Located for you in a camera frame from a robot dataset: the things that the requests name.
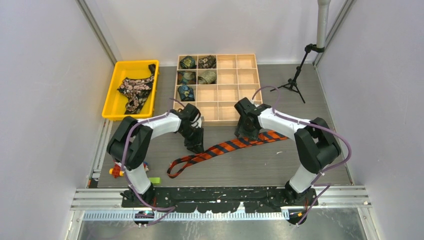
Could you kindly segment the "orange navy striped tie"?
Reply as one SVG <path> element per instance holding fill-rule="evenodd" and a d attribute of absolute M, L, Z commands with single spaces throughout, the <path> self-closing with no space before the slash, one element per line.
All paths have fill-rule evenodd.
<path fill-rule="evenodd" d="M 249 140 L 247 137 L 235 138 L 232 140 L 224 141 L 219 144 L 215 144 L 203 152 L 183 156 L 174 160 L 166 173 L 169 178 L 174 179 L 178 177 L 186 168 L 193 166 L 197 163 L 201 163 L 212 159 L 214 157 L 230 153 L 236 150 L 260 146 L 268 143 L 274 143 L 279 141 L 288 140 L 289 138 L 281 133 L 273 130 L 261 132 L 258 135 L 257 140 Z"/>

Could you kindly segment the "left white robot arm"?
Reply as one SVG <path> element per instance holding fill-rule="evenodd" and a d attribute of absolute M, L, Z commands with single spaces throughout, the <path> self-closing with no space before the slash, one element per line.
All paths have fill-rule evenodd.
<path fill-rule="evenodd" d="M 144 120 L 125 117 L 109 140 L 106 152 L 124 170 L 129 179 L 134 200 L 141 207 L 153 202 L 153 183 L 147 177 L 144 160 L 152 139 L 168 133 L 179 133 L 187 150 L 199 154 L 204 151 L 204 129 L 200 110 L 188 103 L 184 108 Z"/>

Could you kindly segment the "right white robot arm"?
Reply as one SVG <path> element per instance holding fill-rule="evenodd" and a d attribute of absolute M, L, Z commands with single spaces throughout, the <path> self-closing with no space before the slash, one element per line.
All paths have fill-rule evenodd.
<path fill-rule="evenodd" d="M 285 198 L 291 205 L 299 205 L 318 174 L 341 154 L 340 145 L 327 122 L 320 117 L 313 120 L 292 117 L 270 105 L 254 104 L 246 97 L 234 108 L 239 114 L 234 133 L 237 137 L 256 141 L 260 131 L 265 129 L 295 142 L 300 166 L 286 183 Z"/>

